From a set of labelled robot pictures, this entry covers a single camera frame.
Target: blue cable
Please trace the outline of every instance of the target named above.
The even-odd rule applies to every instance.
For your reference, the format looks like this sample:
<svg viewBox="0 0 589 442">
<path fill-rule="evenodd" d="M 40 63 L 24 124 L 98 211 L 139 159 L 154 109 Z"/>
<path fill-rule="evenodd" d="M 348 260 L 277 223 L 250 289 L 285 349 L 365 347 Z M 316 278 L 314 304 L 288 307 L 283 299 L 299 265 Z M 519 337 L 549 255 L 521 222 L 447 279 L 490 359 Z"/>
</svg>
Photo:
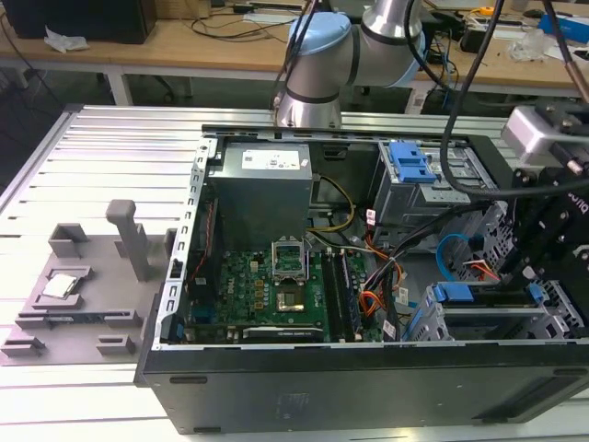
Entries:
<svg viewBox="0 0 589 442">
<path fill-rule="evenodd" d="M 448 242 L 452 238 L 460 238 L 468 242 L 470 240 L 469 237 L 462 233 L 451 233 L 442 238 L 442 240 L 438 243 L 438 247 L 435 250 L 435 262 L 438 264 L 438 269 L 440 269 L 440 273 L 446 279 L 446 281 L 455 281 L 454 276 L 446 269 L 444 264 L 444 257 L 442 256 L 443 246 L 446 242 Z"/>
</svg>

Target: wooden desk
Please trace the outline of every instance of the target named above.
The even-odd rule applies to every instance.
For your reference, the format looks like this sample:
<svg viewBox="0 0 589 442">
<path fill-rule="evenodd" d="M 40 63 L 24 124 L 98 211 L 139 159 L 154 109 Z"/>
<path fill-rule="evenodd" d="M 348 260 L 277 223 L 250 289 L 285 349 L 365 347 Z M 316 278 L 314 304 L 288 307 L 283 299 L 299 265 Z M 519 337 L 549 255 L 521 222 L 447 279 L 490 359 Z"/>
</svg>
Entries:
<svg viewBox="0 0 589 442">
<path fill-rule="evenodd" d="M 541 7 L 531 2 L 529 8 Z M 589 6 L 558 4 L 558 10 L 589 15 Z M 236 21 L 238 17 L 213 17 L 211 26 Z M 118 105 L 131 105 L 131 95 L 125 75 L 202 76 L 216 78 L 273 80 L 283 63 L 285 44 L 267 39 L 255 42 L 227 42 L 210 39 L 193 33 L 190 22 L 159 20 L 156 28 L 143 45 L 125 45 L 91 41 L 90 49 L 61 54 L 41 40 L 21 40 L 11 29 L 10 35 L 23 55 L 39 69 L 71 70 L 105 74 Z M 238 33 L 256 29 L 253 23 L 239 22 L 221 29 L 210 29 L 215 34 Z M 288 25 L 268 29 L 272 35 L 285 41 Z M 508 41 L 494 40 L 479 69 L 473 91 L 518 93 L 575 97 L 576 91 L 562 64 L 553 59 L 544 62 L 513 62 L 507 54 Z M 474 54 L 461 52 L 454 45 L 451 60 L 464 77 L 474 60 Z M 24 63 L 0 35 L 0 65 L 24 68 Z M 433 86 L 424 74 L 418 73 L 411 83 L 408 111 L 419 113 L 423 97 Z"/>
</svg>

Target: yellow wire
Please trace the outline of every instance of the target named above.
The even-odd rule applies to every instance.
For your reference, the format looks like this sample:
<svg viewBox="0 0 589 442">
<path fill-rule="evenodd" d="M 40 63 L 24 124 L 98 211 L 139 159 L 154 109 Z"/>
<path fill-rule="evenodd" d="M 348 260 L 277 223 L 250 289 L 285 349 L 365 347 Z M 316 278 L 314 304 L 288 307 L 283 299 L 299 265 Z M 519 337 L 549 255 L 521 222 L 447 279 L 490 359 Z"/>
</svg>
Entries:
<svg viewBox="0 0 589 442">
<path fill-rule="evenodd" d="M 333 187 L 335 187 L 338 191 L 341 192 L 343 196 L 345 196 L 346 200 L 348 200 L 348 204 L 350 205 L 350 214 L 348 215 L 348 219 L 346 219 L 346 221 L 343 224 L 340 224 L 339 226 L 310 227 L 307 230 L 309 232 L 337 232 L 338 230 L 346 228 L 352 223 L 353 217 L 356 214 L 356 209 L 353 205 L 353 201 L 352 198 L 350 198 L 350 195 L 348 195 L 348 193 L 345 190 L 343 190 L 343 188 L 337 182 L 332 180 L 330 177 L 326 177 L 325 175 L 320 175 L 320 178 L 333 184 Z"/>
</svg>

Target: ram slot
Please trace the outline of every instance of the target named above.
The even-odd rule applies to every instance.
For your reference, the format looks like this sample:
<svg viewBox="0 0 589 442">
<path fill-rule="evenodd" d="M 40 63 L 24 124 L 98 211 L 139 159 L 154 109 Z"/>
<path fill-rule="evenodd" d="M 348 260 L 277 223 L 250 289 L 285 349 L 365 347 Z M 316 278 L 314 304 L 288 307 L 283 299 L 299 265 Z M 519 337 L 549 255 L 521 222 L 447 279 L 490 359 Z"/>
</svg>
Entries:
<svg viewBox="0 0 589 442">
<path fill-rule="evenodd" d="M 334 257 L 321 255 L 321 271 L 323 273 L 323 291 L 328 311 L 329 334 L 332 341 L 344 340 L 343 322 L 341 319 L 340 297 L 338 295 L 337 273 Z"/>
<path fill-rule="evenodd" d="M 346 255 L 341 255 L 341 274 L 343 275 L 345 286 L 342 293 L 345 297 L 346 306 L 350 312 L 350 323 L 354 335 L 362 327 L 362 320 L 360 318 L 360 309 L 358 309 L 358 297 L 352 287 L 352 274 L 350 273 L 350 266 Z"/>
</svg>

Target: gray stand post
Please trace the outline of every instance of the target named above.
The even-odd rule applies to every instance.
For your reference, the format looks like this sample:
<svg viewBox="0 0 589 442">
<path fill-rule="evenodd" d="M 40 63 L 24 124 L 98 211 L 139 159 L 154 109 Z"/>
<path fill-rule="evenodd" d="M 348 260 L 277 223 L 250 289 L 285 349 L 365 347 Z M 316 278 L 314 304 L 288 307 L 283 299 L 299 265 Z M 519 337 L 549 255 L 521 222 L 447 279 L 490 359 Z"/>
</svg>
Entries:
<svg viewBox="0 0 589 442">
<path fill-rule="evenodd" d="M 133 215 L 135 202 L 132 200 L 112 200 L 107 208 L 107 220 L 119 230 L 121 241 L 138 281 L 149 279 L 149 262 L 144 242 L 141 241 Z"/>
</svg>

